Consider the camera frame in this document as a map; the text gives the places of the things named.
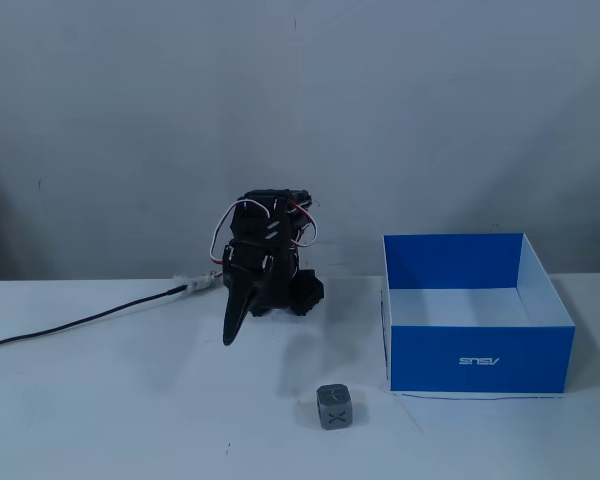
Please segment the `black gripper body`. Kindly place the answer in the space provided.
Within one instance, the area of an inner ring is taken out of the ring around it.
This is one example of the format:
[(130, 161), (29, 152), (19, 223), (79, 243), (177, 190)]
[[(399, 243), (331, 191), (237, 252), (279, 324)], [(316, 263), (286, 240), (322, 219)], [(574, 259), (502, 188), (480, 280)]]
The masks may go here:
[(232, 241), (225, 249), (223, 273), (245, 273), (247, 269), (260, 270), (266, 256), (271, 256), (271, 283), (264, 297), (265, 308), (286, 308), (289, 304), (289, 286), (293, 274), (293, 256), (283, 250), (272, 251), (261, 246)]

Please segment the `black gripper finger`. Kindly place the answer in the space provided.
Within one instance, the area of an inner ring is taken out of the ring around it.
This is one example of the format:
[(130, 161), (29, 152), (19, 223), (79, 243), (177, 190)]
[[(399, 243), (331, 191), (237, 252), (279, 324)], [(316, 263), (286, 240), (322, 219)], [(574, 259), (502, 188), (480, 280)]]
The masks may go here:
[(228, 300), (224, 315), (223, 344), (231, 345), (250, 311), (255, 298), (253, 276), (248, 273), (233, 273), (223, 276), (223, 284), (228, 290)]
[(266, 256), (260, 270), (247, 269), (242, 274), (242, 290), (244, 302), (240, 313), (239, 325), (242, 325), (248, 313), (262, 316), (267, 312), (264, 307), (266, 296), (271, 283), (272, 257)]

